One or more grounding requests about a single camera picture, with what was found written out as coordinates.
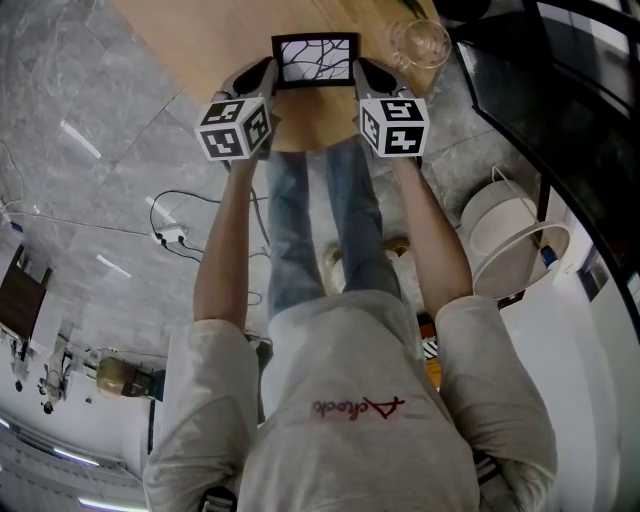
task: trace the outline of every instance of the person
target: person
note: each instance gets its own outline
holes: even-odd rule
[[[69,378],[70,366],[67,366],[67,370],[64,370],[64,360],[66,357],[67,342],[61,336],[58,336],[53,348],[53,352],[49,356],[48,364],[44,365],[45,378],[40,379],[40,386],[42,390],[48,395],[49,400],[44,404],[45,412],[51,414],[53,412],[53,406],[56,405],[60,399],[67,399],[67,382]]]
[[[437,327],[439,392],[382,250],[359,140],[329,148],[327,163],[346,281],[331,296],[311,237],[305,156],[269,160],[274,356],[263,387],[274,399],[259,428],[258,364],[243,335],[256,162],[233,163],[194,323],[170,345],[164,427],[143,475],[149,510],[536,510],[556,473],[549,416],[495,301],[472,295],[465,253],[416,160],[398,158],[394,173]]]
[[[29,362],[33,358],[33,351],[29,348],[29,342],[11,340],[11,372],[16,377],[16,391],[22,392],[23,382],[29,378]]]

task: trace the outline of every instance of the gray marble floor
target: gray marble floor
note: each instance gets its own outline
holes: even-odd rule
[[[149,198],[181,189],[218,199],[226,182],[226,172],[205,161],[191,131],[198,106],[108,0],[4,0],[0,73],[3,201],[21,194],[11,160],[24,179],[23,200],[8,209],[23,233],[5,224],[1,243],[25,243],[54,269],[50,290],[73,325],[72,340],[166,353],[171,332],[189,320],[197,266],[163,251],[148,235]],[[471,109],[455,59],[428,101],[432,127],[423,173],[455,226],[466,201],[490,181],[493,163],[535,189],[535,171]],[[324,156],[310,154],[309,166],[321,255],[336,231]],[[258,196],[266,195],[264,172],[261,165]],[[385,231],[403,232],[388,165],[373,163],[371,172]],[[216,205],[177,194],[158,205],[158,226],[179,222],[192,245],[204,246]],[[267,201],[260,209],[266,216]],[[253,211],[251,216],[251,250],[261,251],[265,241]],[[418,308],[411,261],[397,265]],[[252,290],[265,293],[269,268],[267,258],[252,258]],[[252,306],[248,322],[261,334],[264,306]]]

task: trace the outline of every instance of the white t-shirt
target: white t-shirt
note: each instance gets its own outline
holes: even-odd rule
[[[436,327],[440,394],[415,317],[395,297],[349,292],[284,311],[270,325],[273,414],[259,429],[257,358],[243,334],[218,320],[183,330],[144,473],[150,510],[195,512],[224,485],[240,511],[470,511],[484,508],[479,480],[483,497],[498,488],[489,498],[500,510],[535,510],[556,471],[555,438],[494,301],[454,301]]]

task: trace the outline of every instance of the wooden table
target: wooden table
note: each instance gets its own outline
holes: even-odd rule
[[[271,55],[271,36],[305,32],[358,32],[360,55],[389,62],[389,27],[412,20],[398,0],[112,0],[194,99],[208,103],[240,67]],[[431,0],[421,0],[438,20]],[[406,74],[425,93],[436,70]],[[278,91],[282,118],[274,149],[308,151],[356,133],[353,87]]]

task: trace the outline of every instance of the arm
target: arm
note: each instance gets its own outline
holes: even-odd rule
[[[394,170],[404,200],[422,300],[427,313],[435,318],[445,304],[472,294],[469,262],[415,160],[399,158]]]
[[[544,403],[495,301],[470,297],[464,250],[415,162],[400,159],[395,171],[425,309],[436,320],[440,396],[471,448],[498,459],[518,508],[534,510],[556,471]]]
[[[244,330],[249,292],[249,197],[255,168],[254,159],[232,164],[196,279],[196,322],[226,320]]]
[[[195,284],[195,323],[171,340],[162,432],[144,471],[152,512],[235,491],[257,431],[258,362],[244,337],[255,160],[234,162]]]

